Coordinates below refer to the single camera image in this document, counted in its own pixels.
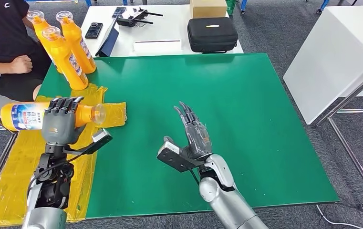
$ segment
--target white table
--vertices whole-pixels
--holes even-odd
[[[82,25],[82,35],[86,35],[92,22],[103,23],[102,31],[98,39],[84,39],[90,52],[94,56],[104,39],[104,34],[113,22],[112,15],[117,7],[124,6],[91,6],[86,14]],[[163,14],[163,17],[149,15],[146,21],[154,24],[146,24],[143,27],[134,26],[132,28],[115,25],[119,31],[118,39],[115,43],[111,56],[156,56],[156,55],[184,55],[199,54],[192,52],[188,43],[187,24],[191,19],[189,5],[147,5],[147,6],[126,6],[128,8],[147,9],[148,12]],[[134,42],[140,41],[168,41],[180,40],[182,49],[176,52],[167,50],[157,50],[155,52],[135,52]],[[228,53],[243,53],[240,42]]]
[[[307,124],[359,86],[363,6],[326,7],[283,79]]]

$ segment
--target green tabletop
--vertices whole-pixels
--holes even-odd
[[[206,54],[96,59],[90,82],[106,103],[127,103],[125,126],[98,152],[87,218],[210,210],[191,174],[156,159],[163,136],[187,144],[174,105],[207,125],[253,207],[338,201],[267,55]],[[69,96],[50,69],[40,94]]]

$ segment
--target robotic arm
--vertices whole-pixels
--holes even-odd
[[[165,136],[157,158],[179,172],[189,170],[226,229],[268,229],[236,188],[232,173],[220,155],[212,153],[207,128],[191,108],[180,102],[184,112],[174,107],[184,124],[188,146],[180,148]],[[193,168],[197,168],[200,181]]]
[[[93,143],[79,150],[69,144],[77,142],[83,127],[75,127],[76,108],[83,97],[56,98],[45,110],[42,137],[45,153],[31,177],[27,190],[27,212],[23,229],[64,229],[73,164],[78,157],[92,154],[107,144],[112,137],[106,130],[93,136]],[[67,160],[67,154],[77,155]]]

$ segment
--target yellow cloth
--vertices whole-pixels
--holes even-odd
[[[94,106],[103,102],[107,89],[98,88],[94,84],[82,91],[72,91],[71,96],[83,96],[81,104]],[[50,98],[38,96],[37,102],[47,102]],[[125,124],[125,103],[104,104],[107,113],[106,121],[100,127],[113,127]],[[73,149],[79,149],[92,142],[91,136],[99,127],[88,123]],[[21,130],[10,151],[9,157],[0,174],[0,226],[20,225],[26,211],[26,191],[40,155],[44,152],[45,141],[40,130]],[[93,183],[94,166],[97,152],[83,155],[74,160],[74,176],[72,178],[67,212],[68,222],[77,222],[85,218]]]

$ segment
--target person's arm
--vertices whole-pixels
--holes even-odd
[[[27,55],[16,57],[11,63],[0,63],[0,74],[23,74],[31,71],[32,62]]]
[[[18,7],[24,25],[34,30],[33,24],[27,19],[28,9],[30,8],[28,3],[25,0],[15,0],[15,5]]]
[[[28,28],[34,30],[34,25],[31,23],[31,21],[29,21],[27,19],[27,15],[25,15],[25,17],[22,18],[22,22],[24,23],[25,26],[27,26]]]

